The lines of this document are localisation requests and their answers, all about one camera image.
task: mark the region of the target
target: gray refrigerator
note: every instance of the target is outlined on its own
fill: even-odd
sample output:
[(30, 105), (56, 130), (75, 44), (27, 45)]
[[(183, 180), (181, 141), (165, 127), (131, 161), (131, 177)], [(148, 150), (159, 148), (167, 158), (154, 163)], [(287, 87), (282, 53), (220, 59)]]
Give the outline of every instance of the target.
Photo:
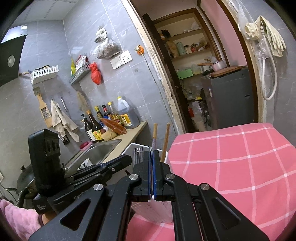
[(253, 123), (254, 104), (248, 68), (217, 78), (202, 78), (214, 130)]

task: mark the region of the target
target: ceiling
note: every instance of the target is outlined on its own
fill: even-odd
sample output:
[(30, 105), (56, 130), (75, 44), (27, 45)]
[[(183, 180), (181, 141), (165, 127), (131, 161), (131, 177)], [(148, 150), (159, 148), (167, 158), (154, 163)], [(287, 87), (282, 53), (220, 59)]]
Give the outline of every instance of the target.
[(63, 20), (78, 0), (35, 0), (12, 27), (38, 20)]

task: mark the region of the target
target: hanging bag of food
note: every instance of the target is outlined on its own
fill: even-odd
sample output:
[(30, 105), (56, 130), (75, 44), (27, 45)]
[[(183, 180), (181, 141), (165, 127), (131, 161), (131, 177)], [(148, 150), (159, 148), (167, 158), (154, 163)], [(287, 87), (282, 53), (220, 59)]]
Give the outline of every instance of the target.
[(96, 63), (94, 62), (93, 64), (89, 65), (89, 68), (91, 70), (91, 79), (94, 83), (96, 83), (97, 85), (101, 84), (101, 80), (102, 80), (102, 75), (101, 72), (98, 69), (98, 66), (96, 65)]
[(108, 59), (121, 52), (121, 48), (107, 38), (107, 31), (101, 26), (96, 33), (95, 42), (98, 46), (92, 52), (99, 59)]

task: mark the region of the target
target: pink checkered cloth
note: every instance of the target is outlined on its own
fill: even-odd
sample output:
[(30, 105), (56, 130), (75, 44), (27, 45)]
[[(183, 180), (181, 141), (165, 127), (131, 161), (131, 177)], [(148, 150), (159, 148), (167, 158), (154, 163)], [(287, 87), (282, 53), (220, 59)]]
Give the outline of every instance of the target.
[[(295, 213), (296, 150), (271, 124), (179, 135), (169, 160), (175, 174), (195, 185), (209, 183), (270, 241)], [(173, 241), (174, 227), (135, 215), (127, 240)]]

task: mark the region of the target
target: wall switch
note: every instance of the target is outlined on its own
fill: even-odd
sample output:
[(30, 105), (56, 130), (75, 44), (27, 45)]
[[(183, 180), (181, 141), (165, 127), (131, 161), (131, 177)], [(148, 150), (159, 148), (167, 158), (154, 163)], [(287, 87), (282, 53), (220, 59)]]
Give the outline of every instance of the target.
[(122, 64), (126, 64), (127, 62), (133, 60), (131, 57), (131, 54), (128, 50), (123, 52), (122, 54), (120, 54), (119, 57), (120, 57)]
[(122, 62), (121, 62), (119, 56), (111, 59), (110, 62), (111, 62), (111, 65), (112, 65), (113, 69), (117, 69), (118, 67), (120, 67), (122, 65)]
[(2, 180), (4, 179), (2, 173), (0, 172), (0, 182), (2, 182)]

